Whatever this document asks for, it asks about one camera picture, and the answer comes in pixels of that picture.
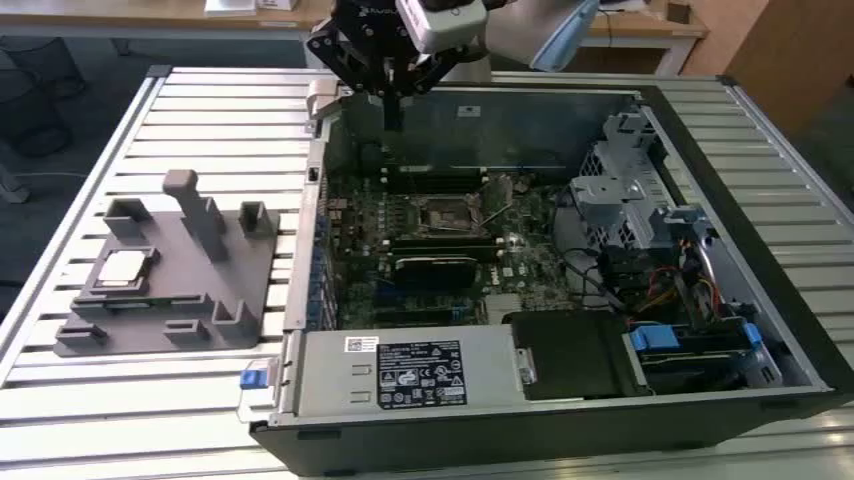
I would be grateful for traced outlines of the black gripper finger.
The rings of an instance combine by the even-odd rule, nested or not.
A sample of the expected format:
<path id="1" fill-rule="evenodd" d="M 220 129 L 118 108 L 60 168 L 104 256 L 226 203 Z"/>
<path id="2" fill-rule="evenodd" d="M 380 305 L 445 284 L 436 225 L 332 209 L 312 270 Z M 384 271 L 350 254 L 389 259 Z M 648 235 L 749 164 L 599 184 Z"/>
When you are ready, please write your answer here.
<path id="1" fill-rule="evenodd" d="M 402 99 L 425 94 L 450 69 L 465 59 L 468 46 L 457 46 L 430 54 L 417 62 L 414 57 L 392 60 L 392 130 L 402 130 Z"/>
<path id="2" fill-rule="evenodd" d="M 356 93 L 366 93 L 381 106 L 382 126 L 392 130 L 392 84 L 386 62 L 376 66 L 348 66 L 340 59 L 342 49 L 336 40 L 334 19 L 326 19 L 312 31 L 305 46 L 309 52 Z"/>

